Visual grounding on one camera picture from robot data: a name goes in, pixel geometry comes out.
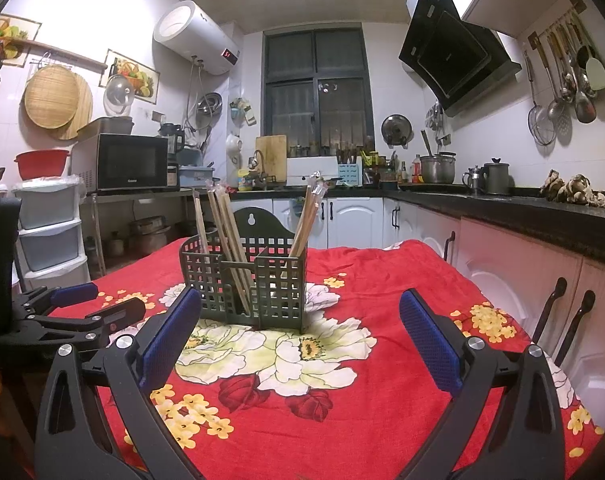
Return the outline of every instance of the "digital display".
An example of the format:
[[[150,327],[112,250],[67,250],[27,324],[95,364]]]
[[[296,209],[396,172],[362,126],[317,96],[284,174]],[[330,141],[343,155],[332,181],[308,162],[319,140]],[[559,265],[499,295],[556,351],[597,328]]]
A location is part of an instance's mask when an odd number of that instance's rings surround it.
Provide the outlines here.
[[[231,53],[231,50],[229,50],[228,48],[226,48],[224,50],[224,52],[222,53],[222,56],[233,65],[235,65],[238,60],[238,58],[236,56],[234,56]]]

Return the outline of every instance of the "fruit painting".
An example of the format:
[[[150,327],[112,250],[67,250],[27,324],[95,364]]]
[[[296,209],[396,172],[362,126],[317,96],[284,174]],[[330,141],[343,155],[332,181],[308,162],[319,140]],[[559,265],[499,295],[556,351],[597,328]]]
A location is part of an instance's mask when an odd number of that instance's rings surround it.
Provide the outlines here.
[[[10,14],[0,15],[0,41],[4,44],[5,51],[4,65],[21,68],[25,66],[29,47],[13,43],[11,38],[33,41],[36,39],[36,34],[38,34],[41,25],[42,23],[33,22],[26,18],[19,18],[18,16],[11,16]]]
[[[105,63],[107,70],[100,77],[100,86],[106,86],[109,75],[114,73],[125,76],[132,84],[137,99],[156,104],[160,74],[153,68],[139,63],[111,49],[107,51]]]

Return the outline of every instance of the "dish rack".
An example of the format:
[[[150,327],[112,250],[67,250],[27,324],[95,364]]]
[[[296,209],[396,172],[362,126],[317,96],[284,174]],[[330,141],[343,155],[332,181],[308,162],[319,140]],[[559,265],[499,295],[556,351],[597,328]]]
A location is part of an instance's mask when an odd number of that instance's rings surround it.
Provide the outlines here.
[[[186,240],[180,248],[185,284],[201,291],[201,317],[259,330],[285,328],[301,332],[307,248],[298,258],[288,256],[294,233],[264,209],[247,207],[236,211],[234,216],[247,264],[227,261],[217,231],[206,235],[209,254],[202,252],[198,235]],[[249,315],[242,309],[233,286],[234,268],[249,269],[254,279]]]

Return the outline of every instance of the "wooden cutting board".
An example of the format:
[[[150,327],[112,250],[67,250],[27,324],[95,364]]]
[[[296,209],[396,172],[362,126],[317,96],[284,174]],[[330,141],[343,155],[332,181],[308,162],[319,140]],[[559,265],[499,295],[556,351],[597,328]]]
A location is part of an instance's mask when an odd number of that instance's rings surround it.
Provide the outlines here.
[[[41,128],[53,130],[71,121],[78,109],[78,84],[63,66],[41,68],[25,90],[25,110]]]
[[[78,130],[87,126],[91,121],[94,111],[94,97],[91,94],[91,88],[82,75],[74,74],[78,85],[78,110],[69,124],[50,130],[49,134],[55,139],[70,140],[78,137]]]
[[[271,135],[258,137],[256,149],[264,156],[262,170],[268,175],[274,175],[276,182],[287,181],[287,136]]]

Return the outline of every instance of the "water heater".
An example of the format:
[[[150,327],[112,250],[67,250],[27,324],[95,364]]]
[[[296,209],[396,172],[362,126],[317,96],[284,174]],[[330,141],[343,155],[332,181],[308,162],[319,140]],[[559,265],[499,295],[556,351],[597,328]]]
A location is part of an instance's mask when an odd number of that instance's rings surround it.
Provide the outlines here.
[[[202,60],[213,75],[227,72],[238,61],[240,49],[214,20],[192,1],[172,6],[158,21],[153,39],[188,60]]]

